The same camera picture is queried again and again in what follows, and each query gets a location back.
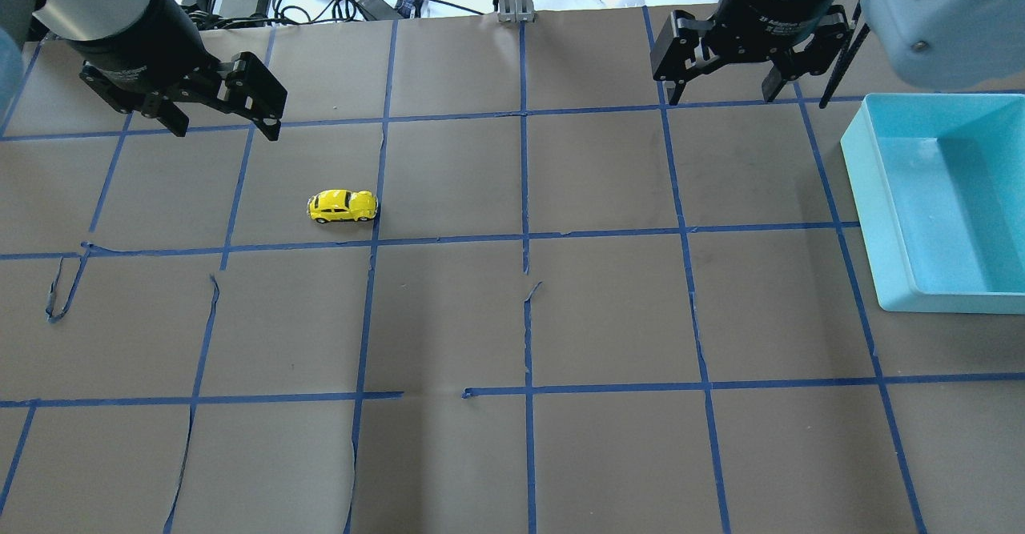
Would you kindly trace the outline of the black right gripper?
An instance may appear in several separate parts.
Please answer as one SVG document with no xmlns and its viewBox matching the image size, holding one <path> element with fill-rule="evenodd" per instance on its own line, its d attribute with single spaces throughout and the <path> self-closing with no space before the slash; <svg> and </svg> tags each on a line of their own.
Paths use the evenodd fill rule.
<svg viewBox="0 0 1025 534">
<path fill-rule="evenodd" d="M 713 71 L 711 59 L 758 61 L 770 56 L 773 67 L 762 82 L 762 96 L 773 102 L 788 82 L 825 74 L 850 44 L 846 10 L 832 4 L 834 0 L 720 0 L 710 19 L 673 10 L 650 52 L 652 77 L 663 86 L 666 102 L 676 105 L 689 82 Z M 791 48 L 809 35 L 802 51 Z"/>
</svg>

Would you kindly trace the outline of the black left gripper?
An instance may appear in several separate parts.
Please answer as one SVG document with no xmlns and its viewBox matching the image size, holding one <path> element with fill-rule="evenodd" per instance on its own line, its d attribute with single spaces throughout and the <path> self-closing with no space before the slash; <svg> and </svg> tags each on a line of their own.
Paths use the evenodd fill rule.
<svg viewBox="0 0 1025 534">
<path fill-rule="evenodd" d="M 84 58 L 79 77 L 121 114 L 139 112 L 183 138 L 189 118 L 177 102 L 202 102 L 249 119 L 271 143 L 279 140 L 285 86 L 249 51 L 225 61 L 221 77 L 221 61 L 175 0 L 150 0 L 139 20 L 110 37 L 79 41 L 78 52 Z"/>
</svg>

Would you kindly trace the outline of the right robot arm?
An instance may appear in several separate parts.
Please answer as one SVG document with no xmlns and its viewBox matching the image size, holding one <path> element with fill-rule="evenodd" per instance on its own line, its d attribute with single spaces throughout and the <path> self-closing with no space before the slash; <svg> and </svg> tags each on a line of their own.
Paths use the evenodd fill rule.
<svg viewBox="0 0 1025 534">
<path fill-rule="evenodd" d="M 762 99 L 804 75 L 830 74 L 830 102 L 867 35 L 894 74 L 925 90 L 962 89 L 1023 71 L 1024 0 L 720 0 L 713 15 L 674 10 L 650 52 L 676 105 L 689 82 L 725 66 L 771 63 Z"/>
</svg>

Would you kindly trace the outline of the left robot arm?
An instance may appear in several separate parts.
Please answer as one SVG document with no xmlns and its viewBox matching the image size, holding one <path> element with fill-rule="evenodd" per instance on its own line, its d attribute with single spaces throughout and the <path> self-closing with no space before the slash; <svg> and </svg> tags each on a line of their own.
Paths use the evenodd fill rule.
<svg viewBox="0 0 1025 534">
<path fill-rule="evenodd" d="M 37 20 L 83 58 L 79 77 L 107 105 L 139 112 L 182 137 L 180 104 L 248 119 L 279 137 L 287 92 L 252 52 L 221 61 L 175 0 L 1 0 L 2 108 L 22 84 L 22 48 Z"/>
</svg>

